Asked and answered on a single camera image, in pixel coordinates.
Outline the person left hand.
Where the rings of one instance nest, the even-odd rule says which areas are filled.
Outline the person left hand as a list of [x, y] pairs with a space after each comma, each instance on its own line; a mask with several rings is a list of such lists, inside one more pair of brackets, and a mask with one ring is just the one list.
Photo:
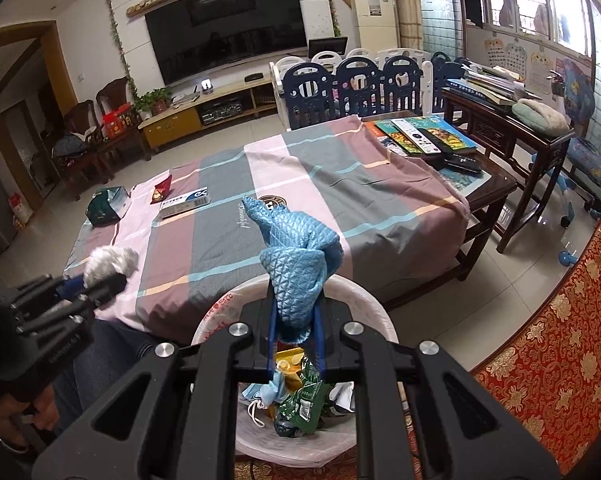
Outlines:
[[46, 386], [31, 402], [17, 401], [9, 394], [0, 399], [0, 443], [16, 456], [34, 449], [25, 430], [31, 430], [47, 446], [56, 438], [59, 421], [52, 385]]

